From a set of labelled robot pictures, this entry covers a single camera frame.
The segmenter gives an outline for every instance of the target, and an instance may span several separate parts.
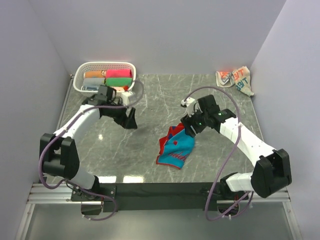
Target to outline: gray marble surface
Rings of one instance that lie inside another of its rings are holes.
[[[186,110],[181,100],[192,90],[202,86],[216,86],[211,74],[142,74],[145,95],[135,106],[138,129],[123,129],[111,118],[102,117],[92,125],[77,145],[80,165],[100,177],[101,182],[212,182],[230,152],[233,143],[213,129],[205,129],[195,137],[195,147],[181,170],[156,165],[159,139],[170,126],[176,126]],[[225,88],[241,111],[242,123],[262,138],[250,97],[234,86]],[[197,99],[213,94],[221,109],[235,112],[230,99],[213,89],[202,89],[192,95]],[[63,110],[63,126],[79,109],[86,97],[71,88]],[[251,172],[253,166],[246,156],[236,150],[222,172],[222,177],[233,172]]]

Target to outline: red cloth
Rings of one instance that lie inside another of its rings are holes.
[[[131,69],[108,69],[105,74],[106,78],[132,78]]]
[[[176,126],[176,127],[171,126],[171,127],[169,128],[169,131],[168,131],[167,135],[159,139],[159,145],[160,145],[159,154],[160,154],[160,155],[163,154],[163,152],[164,152],[164,147],[165,147],[166,142],[167,142],[170,138],[172,138],[173,136],[175,136],[177,133],[181,132],[182,129],[184,129],[184,128],[185,128],[184,125],[180,122],[180,123],[178,124],[178,126]]]

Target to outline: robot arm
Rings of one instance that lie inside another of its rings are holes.
[[[250,173],[232,173],[221,179],[221,186],[227,191],[255,191],[266,198],[292,182],[288,153],[275,150],[247,129],[229,109],[220,110],[213,95],[188,98],[181,105],[187,108],[187,115],[181,119],[186,134],[194,137],[206,127],[215,129],[233,143],[238,138],[238,126],[241,126],[241,138],[237,147],[248,157],[254,166]]]
[[[78,112],[59,130],[53,134],[45,133],[40,139],[40,154],[45,146],[59,135],[67,126],[82,114],[72,127],[63,134],[47,151],[44,156],[42,171],[51,176],[58,176],[70,180],[83,189],[94,193],[99,192],[100,184],[97,176],[88,173],[80,167],[80,160],[76,144],[82,139],[91,125],[98,121],[102,116],[108,116],[125,129],[137,129],[134,107],[131,108],[127,116],[126,108],[94,108],[86,111],[93,106],[126,106],[130,103],[135,94],[131,91],[116,92],[108,86],[100,86],[98,93],[86,98]]]

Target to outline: folded cloth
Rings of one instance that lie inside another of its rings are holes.
[[[105,85],[109,87],[131,86],[132,78],[130,77],[108,77],[105,79]]]
[[[159,139],[160,152],[156,164],[181,169],[195,146],[195,139],[186,135],[182,124],[170,127],[167,136]]]
[[[222,88],[229,88],[235,84],[235,79],[232,71],[216,71],[215,80],[216,85]]]
[[[83,79],[83,86],[86,85],[104,85],[106,79],[104,77],[86,77]]]
[[[106,78],[132,78],[131,69],[108,69]]]
[[[106,77],[106,71],[105,70],[86,71],[83,74],[83,78],[105,78],[105,77]]]
[[[254,93],[251,91],[250,85],[250,71],[246,66],[234,70],[232,75],[234,77],[236,89],[248,95],[249,97],[254,95]]]

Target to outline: white basket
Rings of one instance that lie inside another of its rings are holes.
[[[76,71],[73,79],[73,87],[78,92],[82,93],[86,97],[90,97],[98,91],[87,91],[81,90],[84,83],[84,73],[89,71],[99,71],[108,69],[131,69],[132,74],[132,84],[128,90],[131,90],[135,85],[136,80],[136,68],[129,62],[119,62],[119,61],[90,61],[82,64]]]

